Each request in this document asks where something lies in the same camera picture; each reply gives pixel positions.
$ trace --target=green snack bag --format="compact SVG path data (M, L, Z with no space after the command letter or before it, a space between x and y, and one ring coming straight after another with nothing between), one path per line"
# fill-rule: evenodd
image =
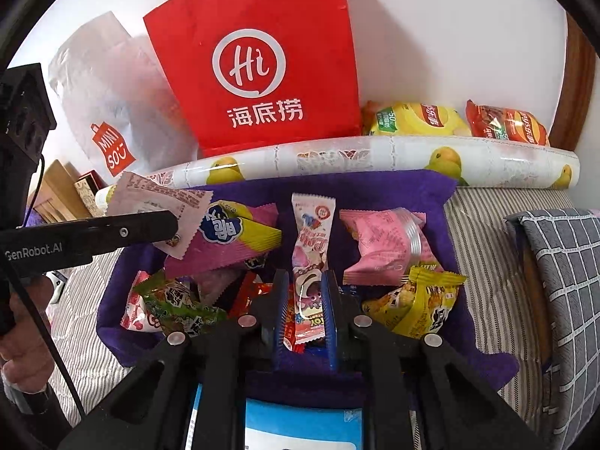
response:
M218 321L227 319L223 309L194 302L188 288L175 279L167 279L162 269L136 285L134 291L142 296L146 307L160 320L165 335L185 332L196 336L205 333Z

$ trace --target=gray plaid pillow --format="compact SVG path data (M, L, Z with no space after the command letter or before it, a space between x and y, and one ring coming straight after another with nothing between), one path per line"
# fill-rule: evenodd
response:
M553 419L550 447L567 448L600 403L600 219L575 208L506 219L529 239L548 299L554 390L544 412Z

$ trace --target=screw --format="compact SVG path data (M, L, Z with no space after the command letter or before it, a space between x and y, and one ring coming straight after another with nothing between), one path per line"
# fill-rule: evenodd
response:
M430 347L439 347L440 345L442 345L442 337L440 335L437 335L437 333L427 333L423 340Z
M365 314L359 314L354 317L354 324L359 326L360 328L366 328L367 326L371 326L373 324L373 320Z
M185 333L173 332L167 337L169 345L181 345L185 341Z
M256 324L256 318L251 314L245 314L244 316L238 318L238 324L242 328L250 328Z

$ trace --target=striped fabric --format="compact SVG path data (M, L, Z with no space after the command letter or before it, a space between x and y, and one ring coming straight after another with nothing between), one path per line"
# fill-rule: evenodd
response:
M82 400L86 413L127 375L96 335L96 310L121 250L94 258L89 265L75 267L58 304L49 317L52 338ZM65 381L55 368L50 384L71 425L79 413Z
M488 353L507 351L517 356L521 369L500 394L534 430L538 430L542 401L539 349L524 278L503 218L540 207L572 204L564 192L554 190L465 187L445 205L458 264L469 277L465 290L476 343ZM53 320L53 338L86 411L128 372L95 333L95 311L119 253L98 256L92 264L74 269ZM50 382L68 421L75 424L79 416L58 371Z
M542 374L525 279L504 217L540 207L572 207L563 191L461 187L446 203L446 218L475 323L478 348L505 351L520 370L499 394L539 431Z

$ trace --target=black cable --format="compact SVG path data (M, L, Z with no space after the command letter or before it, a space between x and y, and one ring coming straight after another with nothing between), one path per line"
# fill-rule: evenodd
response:
M41 162L40 178L38 179L38 185L35 188L34 196L31 198L31 202L29 203L29 209L27 210L27 214L25 215L25 220L23 221L23 226L27 225L27 220L29 219L31 210L34 208L34 203L35 203L35 200L37 199L37 195L40 193L41 181L42 181L42 179L44 179L44 169L46 169L46 160L44 159L43 154L40 154L40 162Z
M81 400L79 399L79 394L77 394L77 389L75 388L75 384L73 384L73 380L71 379L71 376L69 375L69 372L67 371L67 367L65 366L65 363L62 361L61 355L58 353L58 349L56 348L56 345L54 344L54 341L53 341L52 337L50 336L50 333L48 332L46 325L44 324L44 321L42 320L42 318L40 316L40 313L38 313L38 310L35 307L35 303L29 297L29 293L27 292L25 287L23 287L23 284L21 283L21 281L19 279L19 275L17 275L13 266L10 264L10 262L8 261L6 256L2 255L2 253L0 253L0 269L2 269L4 271L6 277L8 278L8 281L10 281L10 283L13 285L14 291L20 297L21 301L23 302L23 305L25 305L25 308L29 312L29 315L33 318L35 326L37 326L37 329L40 332L41 338L44 340L44 343L48 347L48 350L50 350L50 354L52 355L52 358L56 362L56 366L58 367L58 370L60 371L62 378L65 380L65 383L67 383L69 392L71 393L71 396L73 397L73 400L75 401L75 406L77 407L77 411L79 412L79 415L83 419L83 417L85 416L85 410L83 409L83 404L81 403Z

